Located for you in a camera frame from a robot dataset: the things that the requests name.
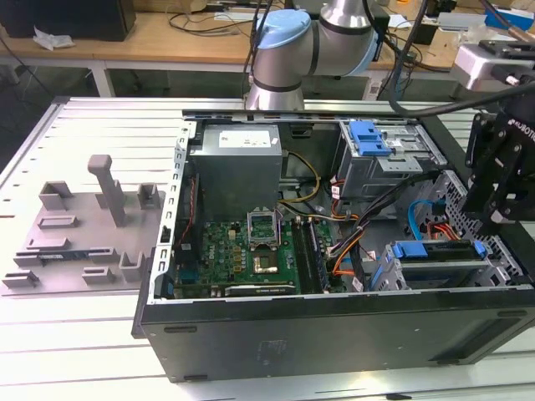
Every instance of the motherboard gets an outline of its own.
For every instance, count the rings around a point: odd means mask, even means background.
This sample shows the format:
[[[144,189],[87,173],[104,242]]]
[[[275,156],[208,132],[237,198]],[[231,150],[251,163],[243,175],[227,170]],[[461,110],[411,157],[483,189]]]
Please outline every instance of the motherboard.
[[[270,236],[276,238],[275,243],[251,240]],[[247,221],[207,222],[201,259],[197,266],[178,269],[176,295],[235,297],[258,291],[291,295],[309,293],[313,285],[324,289],[328,285],[326,249],[332,243],[325,221],[280,220],[275,232],[269,219],[254,225]]]

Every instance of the wooden desk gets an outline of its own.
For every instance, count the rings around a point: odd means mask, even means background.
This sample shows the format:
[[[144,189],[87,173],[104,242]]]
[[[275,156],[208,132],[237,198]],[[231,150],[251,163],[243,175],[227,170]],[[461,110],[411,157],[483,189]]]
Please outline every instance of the wooden desk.
[[[391,2],[390,10],[414,18],[419,7],[415,1],[407,5]],[[194,20],[206,16],[195,15]],[[176,20],[183,23],[183,17]],[[228,25],[227,21],[206,20],[188,25],[188,28],[213,28]],[[245,33],[250,24],[240,27]],[[397,30],[401,38],[406,38],[408,30]],[[455,33],[438,31],[431,46],[419,46],[423,62],[434,67],[449,68],[453,64],[456,48],[452,40]],[[57,67],[79,67],[91,69],[100,96],[114,96],[109,69],[155,69],[179,71],[241,72],[249,49],[249,39],[243,34],[226,37],[200,37],[183,33],[169,26],[164,13],[138,13],[135,28],[124,42],[102,42],[97,40],[75,40],[73,48],[56,49],[50,52],[40,48],[32,39],[6,38],[8,46],[27,65],[48,65]],[[361,76],[369,78],[364,99],[376,99],[382,80],[394,66],[393,52],[384,46],[380,60],[369,66],[369,71]],[[5,48],[0,46],[0,64],[17,65]],[[433,79],[447,74],[429,72],[415,73],[415,78]]]

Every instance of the expansion slot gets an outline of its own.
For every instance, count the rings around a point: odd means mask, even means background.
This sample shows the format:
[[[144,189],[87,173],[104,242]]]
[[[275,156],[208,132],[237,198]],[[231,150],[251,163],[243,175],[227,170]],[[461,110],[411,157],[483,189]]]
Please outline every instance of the expansion slot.
[[[309,245],[312,248],[313,264],[318,271],[319,283],[322,290],[327,290],[329,287],[329,279],[327,278],[327,269],[325,268],[324,258],[321,254],[319,247],[319,237],[316,231],[316,225],[314,223],[305,223],[305,227],[308,229]]]

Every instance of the electronic equipment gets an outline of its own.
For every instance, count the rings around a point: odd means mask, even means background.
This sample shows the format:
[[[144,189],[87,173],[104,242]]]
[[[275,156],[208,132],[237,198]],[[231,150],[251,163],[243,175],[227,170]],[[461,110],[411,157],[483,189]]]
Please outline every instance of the electronic equipment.
[[[456,5],[456,0],[430,0],[425,15],[427,17],[438,17],[440,13],[451,13]]]
[[[52,35],[125,40],[134,27],[133,0],[4,0],[0,23],[12,38],[31,38],[33,27]]]
[[[535,244],[479,234],[436,117],[199,107],[136,318],[170,381],[475,363],[532,325]]]

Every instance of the table leg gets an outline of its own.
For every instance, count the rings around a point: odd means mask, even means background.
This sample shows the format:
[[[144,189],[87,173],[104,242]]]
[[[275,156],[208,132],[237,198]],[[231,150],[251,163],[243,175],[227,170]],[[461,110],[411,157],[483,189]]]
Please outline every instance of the table leg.
[[[101,98],[114,98],[114,85],[111,83],[110,71],[104,67],[91,67],[93,79],[97,85],[97,90]]]
[[[367,71],[368,80],[362,95],[362,100],[377,100],[383,79],[388,71]]]
[[[10,84],[18,84],[20,81],[12,65],[0,65],[0,75],[2,75]]]

